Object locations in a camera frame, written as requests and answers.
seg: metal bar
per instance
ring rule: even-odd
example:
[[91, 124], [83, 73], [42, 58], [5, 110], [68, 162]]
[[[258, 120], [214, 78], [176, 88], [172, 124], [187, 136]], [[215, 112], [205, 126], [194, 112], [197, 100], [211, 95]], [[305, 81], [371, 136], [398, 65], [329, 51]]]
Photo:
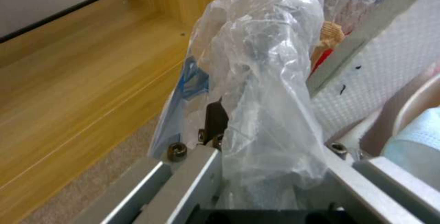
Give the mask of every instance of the metal bar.
[[210, 207], [222, 178], [217, 149], [197, 146], [134, 224], [185, 223], [193, 209]]
[[353, 167], [423, 222], [440, 223], [440, 193], [423, 181], [384, 157]]
[[328, 148], [324, 155], [328, 171], [321, 185], [298, 192], [311, 207], [342, 206], [357, 223], [421, 223]]
[[104, 195], [86, 208], [74, 223], [130, 223], [170, 177], [170, 167], [163, 162], [141, 158]]

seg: tan fabric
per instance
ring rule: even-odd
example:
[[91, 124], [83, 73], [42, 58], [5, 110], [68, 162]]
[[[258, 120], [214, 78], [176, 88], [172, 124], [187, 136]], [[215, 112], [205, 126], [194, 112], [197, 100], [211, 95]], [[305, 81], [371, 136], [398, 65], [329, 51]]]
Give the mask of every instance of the tan fabric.
[[322, 24], [321, 35], [319, 36], [319, 44], [310, 58], [312, 68], [315, 66], [321, 55], [327, 49], [335, 49], [335, 47], [344, 40], [345, 35], [340, 25], [324, 21]]

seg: black component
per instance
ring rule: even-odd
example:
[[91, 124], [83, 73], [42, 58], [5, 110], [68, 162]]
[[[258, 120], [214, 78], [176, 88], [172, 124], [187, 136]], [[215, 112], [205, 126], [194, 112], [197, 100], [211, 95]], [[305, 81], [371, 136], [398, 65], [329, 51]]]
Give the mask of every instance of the black component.
[[339, 95], [341, 95], [343, 92], [344, 92], [344, 90], [347, 88], [347, 86], [344, 84], [343, 86], [342, 86], [342, 90], [341, 90], [341, 92], [339, 92]]
[[345, 211], [328, 210], [201, 210], [187, 224], [355, 224]]
[[221, 135], [228, 127], [229, 117], [223, 106], [221, 98], [206, 107], [205, 128], [198, 131], [198, 141], [206, 145], [214, 137]]

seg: black mark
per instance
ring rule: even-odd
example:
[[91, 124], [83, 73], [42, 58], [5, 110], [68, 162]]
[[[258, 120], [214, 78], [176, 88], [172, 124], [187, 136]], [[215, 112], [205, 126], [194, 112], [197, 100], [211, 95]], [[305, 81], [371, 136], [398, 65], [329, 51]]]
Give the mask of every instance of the black mark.
[[347, 88], [347, 86], [344, 84], [344, 86], [342, 86], [342, 90], [341, 90], [341, 92], [339, 93], [339, 95], [342, 94], [342, 92], [345, 90], [345, 88]]

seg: red object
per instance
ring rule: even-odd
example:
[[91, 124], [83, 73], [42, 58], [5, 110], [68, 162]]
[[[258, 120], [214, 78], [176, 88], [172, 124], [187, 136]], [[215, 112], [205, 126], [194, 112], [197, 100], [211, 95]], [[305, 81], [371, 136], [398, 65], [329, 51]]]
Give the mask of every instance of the red object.
[[319, 60], [316, 62], [315, 66], [313, 66], [313, 69], [311, 70], [311, 73], [313, 72], [329, 57], [329, 55], [333, 52], [333, 49], [327, 49], [324, 51], [324, 53], [321, 55]]

